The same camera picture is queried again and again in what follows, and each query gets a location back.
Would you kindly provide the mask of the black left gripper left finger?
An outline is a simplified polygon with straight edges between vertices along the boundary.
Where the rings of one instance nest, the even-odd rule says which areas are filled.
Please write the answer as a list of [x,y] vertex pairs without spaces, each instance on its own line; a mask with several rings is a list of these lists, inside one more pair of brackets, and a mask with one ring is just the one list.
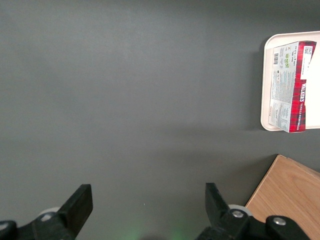
[[36,240],[74,240],[93,210],[92,186],[82,184],[57,211],[46,211],[31,224]]

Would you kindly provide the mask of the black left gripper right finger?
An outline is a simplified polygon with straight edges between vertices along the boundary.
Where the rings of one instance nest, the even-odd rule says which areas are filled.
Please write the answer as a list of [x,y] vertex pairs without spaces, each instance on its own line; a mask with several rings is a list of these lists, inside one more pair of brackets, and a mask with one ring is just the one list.
[[205,210],[210,222],[198,240],[244,240],[250,216],[238,208],[230,208],[215,183],[205,184]]

